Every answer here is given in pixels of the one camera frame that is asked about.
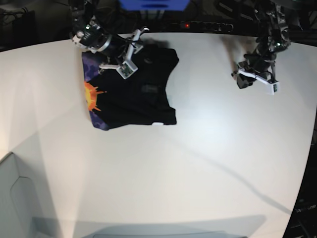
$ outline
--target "orange sun print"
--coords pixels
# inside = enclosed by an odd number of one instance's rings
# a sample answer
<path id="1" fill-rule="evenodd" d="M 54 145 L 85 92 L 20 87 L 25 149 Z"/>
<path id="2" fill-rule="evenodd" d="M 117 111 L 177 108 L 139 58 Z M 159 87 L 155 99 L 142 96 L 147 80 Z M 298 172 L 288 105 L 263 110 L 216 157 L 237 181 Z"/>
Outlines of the orange sun print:
<path id="1" fill-rule="evenodd" d="M 98 87 L 94 87 L 90 83 L 85 83 L 85 96 L 86 101 L 88 105 L 88 109 L 92 112 L 93 109 L 97 111 L 101 111 L 99 108 L 97 108 L 97 96 L 102 93 L 106 92 L 97 92 Z"/>

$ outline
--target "black cloth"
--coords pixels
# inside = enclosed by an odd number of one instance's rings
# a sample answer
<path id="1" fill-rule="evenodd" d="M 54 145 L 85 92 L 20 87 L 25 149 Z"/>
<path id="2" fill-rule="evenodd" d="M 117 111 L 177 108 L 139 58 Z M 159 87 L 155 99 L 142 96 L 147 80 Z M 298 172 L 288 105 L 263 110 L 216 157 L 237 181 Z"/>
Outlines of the black cloth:
<path id="1" fill-rule="evenodd" d="M 84 58 L 92 57 L 91 53 L 83 53 L 84 64 Z M 169 106 L 165 91 L 168 77 L 179 61 L 176 51 L 146 45 L 132 60 L 139 69 L 126 80 L 112 69 L 89 78 L 89 81 L 85 77 L 85 86 L 90 84 L 88 89 L 86 87 L 86 97 L 87 90 L 91 93 L 93 89 L 97 97 L 95 106 L 89 107 L 93 125 L 109 130 L 128 124 L 176 124 L 175 109 Z M 92 73 L 91 68 L 86 66 L 84 69 Z M 105 124 L 95 124 L 96 116 Z"/>

